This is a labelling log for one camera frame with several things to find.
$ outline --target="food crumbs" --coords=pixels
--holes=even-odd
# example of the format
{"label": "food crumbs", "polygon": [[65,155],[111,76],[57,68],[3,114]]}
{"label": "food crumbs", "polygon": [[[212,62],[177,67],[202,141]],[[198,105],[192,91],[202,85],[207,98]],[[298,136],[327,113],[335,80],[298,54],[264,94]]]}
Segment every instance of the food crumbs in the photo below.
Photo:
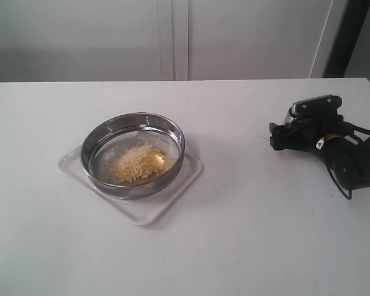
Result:
{"label": "food crumbs", "polygon": [[161,150],[149,144],[130,148],[114,161],[113,177],[122,183],[158,175],[165,159],[166,156]]}

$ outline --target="table surface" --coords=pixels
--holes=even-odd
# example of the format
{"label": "table surface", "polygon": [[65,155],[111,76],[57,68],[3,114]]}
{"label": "table surface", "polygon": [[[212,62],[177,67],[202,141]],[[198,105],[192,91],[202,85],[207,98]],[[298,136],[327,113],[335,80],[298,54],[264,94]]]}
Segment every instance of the table surface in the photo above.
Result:
{"label": "table surface", "polygon": [[[322,163],[268,142],[293,102],[330,93],[370,129],[361,78],[0,84],[0,295],[370,295],[370,188],[347,201]],[[139,111],[204,165],[146,228],[56,168]]]}

